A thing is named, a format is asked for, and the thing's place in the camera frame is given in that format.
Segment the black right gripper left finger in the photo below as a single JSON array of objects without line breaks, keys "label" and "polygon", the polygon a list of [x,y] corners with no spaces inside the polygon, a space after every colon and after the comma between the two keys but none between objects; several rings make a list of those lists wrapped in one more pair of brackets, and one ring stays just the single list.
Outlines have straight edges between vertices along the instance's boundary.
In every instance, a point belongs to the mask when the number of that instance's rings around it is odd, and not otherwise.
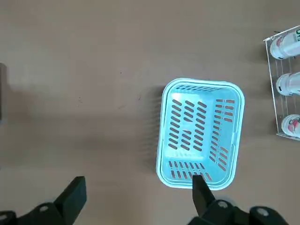
[{"label": "black right gripper left finger", "polygon": [[12,210],[0,212],[2,225],[72,225],[87,201],[84,176],[75,177],[54,200],[38,205],[20,217]]}]

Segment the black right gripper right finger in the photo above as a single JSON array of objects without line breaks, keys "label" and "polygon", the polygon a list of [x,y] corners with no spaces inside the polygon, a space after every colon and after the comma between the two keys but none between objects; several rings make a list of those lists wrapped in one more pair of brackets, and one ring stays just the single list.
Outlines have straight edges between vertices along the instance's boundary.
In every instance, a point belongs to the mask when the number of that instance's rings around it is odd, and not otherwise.
[{"label": "black right gripper right finger", "polygon": [[254,206],[245,212],[229,201],[216,199],[201,175],[193,176],[192,197],[198,216],[190,225],[288,225],[272,208]]}]

